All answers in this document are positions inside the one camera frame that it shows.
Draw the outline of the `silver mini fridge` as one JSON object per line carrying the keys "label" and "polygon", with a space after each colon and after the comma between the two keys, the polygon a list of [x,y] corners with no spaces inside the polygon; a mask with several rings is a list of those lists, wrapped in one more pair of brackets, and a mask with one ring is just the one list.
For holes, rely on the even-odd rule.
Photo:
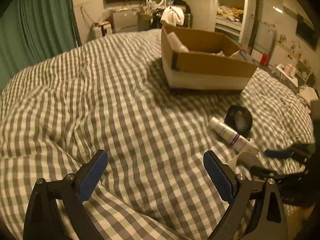
{"label": "silver mini fridge", "polygon": [[132,10],[116,11],[110,19],[114,33],[138,31],[138,15]]}

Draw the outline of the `grey sock purple cuff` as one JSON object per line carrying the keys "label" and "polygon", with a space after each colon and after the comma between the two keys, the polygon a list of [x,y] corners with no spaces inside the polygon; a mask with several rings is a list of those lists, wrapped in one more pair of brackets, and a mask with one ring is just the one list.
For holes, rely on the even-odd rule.
{"label": "grey sock purple cuff", "polygon": [[237,52],[233,53],[229,58],[243,62],[255,63],[254,59],[244,49],[238,50]]}

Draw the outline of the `white plush toy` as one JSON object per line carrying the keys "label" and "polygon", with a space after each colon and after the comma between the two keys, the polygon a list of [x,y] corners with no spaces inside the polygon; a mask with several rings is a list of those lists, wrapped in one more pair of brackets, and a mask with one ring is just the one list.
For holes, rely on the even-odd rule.
{"label": "white plush toy", "polygon": [[225,57],[223,51],[220,51],[219,53],[212,53],[214,56],[220,56],[220,57]]}

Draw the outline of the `large green curtain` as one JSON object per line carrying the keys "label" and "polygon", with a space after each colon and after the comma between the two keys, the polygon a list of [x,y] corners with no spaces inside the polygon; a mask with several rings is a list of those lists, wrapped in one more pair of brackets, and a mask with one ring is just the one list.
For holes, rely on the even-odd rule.
{"label": "large green curtain", "polygon": [[1,0],[1,89],[24,68],[80,45],[72,0]]}

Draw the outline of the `white plastic bottle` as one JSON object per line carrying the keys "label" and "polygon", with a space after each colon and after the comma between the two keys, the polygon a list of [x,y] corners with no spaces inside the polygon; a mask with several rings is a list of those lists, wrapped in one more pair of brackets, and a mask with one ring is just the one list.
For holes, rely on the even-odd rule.
{"label": "white plastic bottle", "polygon": [[171,47],[174,51],[178,53],[188,53],[189,49],[180,41],[178,36],[174,33],[171,32],[167,35],[167,39],[169,43],[171,44]]}

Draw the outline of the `small white side table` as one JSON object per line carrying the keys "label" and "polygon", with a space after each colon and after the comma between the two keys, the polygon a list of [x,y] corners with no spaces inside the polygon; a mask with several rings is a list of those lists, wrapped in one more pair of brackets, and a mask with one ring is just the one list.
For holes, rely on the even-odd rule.
{"label": "small white side table", "polygon": [[298,80],[295,77],[296,68],[292,64],[278,64],[273,67],[271,73],[279,77],[281,81],[298,88]]}

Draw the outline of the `white cosmetic tube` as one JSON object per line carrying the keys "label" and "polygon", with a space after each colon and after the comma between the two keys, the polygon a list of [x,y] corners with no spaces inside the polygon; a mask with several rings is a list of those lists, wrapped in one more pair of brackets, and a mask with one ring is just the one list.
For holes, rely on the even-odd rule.
{"label": "white cosmetic tube", "polygon": [[209,127],[214,130],[222,139],[224,139],[238,153],[253,153],[258,154],[259,149],[236,130],[224,124],[216,117],[212,117],[209,121]]}

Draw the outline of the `white suitcase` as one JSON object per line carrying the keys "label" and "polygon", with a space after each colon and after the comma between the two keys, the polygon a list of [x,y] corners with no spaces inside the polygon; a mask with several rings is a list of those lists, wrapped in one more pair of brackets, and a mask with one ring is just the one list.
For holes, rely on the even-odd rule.
{"label": "white suitcase", "polygon": [[93,38],[101,38],[106,35],[112,35],[112,25],[108,21],[93,23],[91,26],[91,33]]}

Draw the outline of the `white wardrobe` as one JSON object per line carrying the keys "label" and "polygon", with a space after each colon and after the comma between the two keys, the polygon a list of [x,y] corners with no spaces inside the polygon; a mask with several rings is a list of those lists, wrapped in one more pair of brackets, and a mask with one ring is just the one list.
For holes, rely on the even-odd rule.
{"label": "white wardrobe", "polygon": [[251,0],[185,0],[191,9],[192,27],[220,32],[244,43]]}

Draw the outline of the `grey checkered bed quilt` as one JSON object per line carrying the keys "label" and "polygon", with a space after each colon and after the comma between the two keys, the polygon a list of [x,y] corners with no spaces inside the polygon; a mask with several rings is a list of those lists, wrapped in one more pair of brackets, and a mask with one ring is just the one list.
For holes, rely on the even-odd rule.
{"label": "grey checkered bed quilt", "polygon": [[239,94],[175,92],[161,31],[111,35],[20,71],[1,93],[1,219],[23,237],[38,178],[62,179],[97,150],[109,161],[84,207],[105,239],[206,239],[227,204],[203,166],[235,156],[209,127],[231,105],[253,116],[261,152],[313,143],[301,101],[257,69]]}

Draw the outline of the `black tape roll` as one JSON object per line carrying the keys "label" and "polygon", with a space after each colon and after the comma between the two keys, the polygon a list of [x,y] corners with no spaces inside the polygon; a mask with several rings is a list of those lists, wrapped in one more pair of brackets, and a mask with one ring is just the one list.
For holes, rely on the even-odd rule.
{"label": "black tape roll", "polygon": [[227,111],[224,123],[247,138],[252,128],[253,118],[247,108],[231,105]]}

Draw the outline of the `brown cardboard box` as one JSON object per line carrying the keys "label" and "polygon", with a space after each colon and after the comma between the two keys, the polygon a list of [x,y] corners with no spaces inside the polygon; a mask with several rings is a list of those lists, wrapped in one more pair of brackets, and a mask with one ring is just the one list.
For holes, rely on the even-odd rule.
{"label": "brown cardboard box", "polygon": [[[189,49],[188,53],[172,49],[167,39],[171,32]],[[173,89],[242,91],[257,69],[254,63],[229,58],[241,48],[222,33],[163,26],[161,49],[165,77]],[[225,57],[212,55],[220,51]]]}

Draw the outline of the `black range hood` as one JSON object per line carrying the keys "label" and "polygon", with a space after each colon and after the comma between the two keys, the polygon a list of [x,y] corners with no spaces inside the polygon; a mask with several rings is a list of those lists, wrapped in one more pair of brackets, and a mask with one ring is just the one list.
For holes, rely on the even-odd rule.
{"label": "black range hood", "polygon": [[312,50],[316,50],[318,37],[313,27],[308,24],[305,18],[297,15],[296,35],[301,38]]}

